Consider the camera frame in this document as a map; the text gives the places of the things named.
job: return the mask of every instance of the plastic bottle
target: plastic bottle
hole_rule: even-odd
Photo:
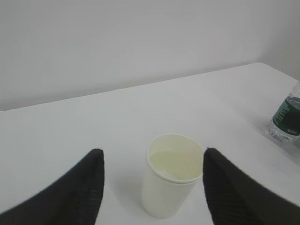
[[[273,116],[269,134],[282,143],[294,142],[300,136],[300,82],[298,82]]]

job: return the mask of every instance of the paper cup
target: paper cup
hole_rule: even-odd
[[[148,146],[142,203],[152,216],[174,216],[203,173],[203,148],[179,134],[156,137]]]

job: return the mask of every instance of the white table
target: white table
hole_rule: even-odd
[[[0,112],[0,211],[58,179],[89,150],[105,151],[98,224],[212,224],[203,184],[180,212],[141,206],[147,144],[175,132],[215,147],[258,182],[300,205],[300,150],[264,130],[296,80],[261,63]]]

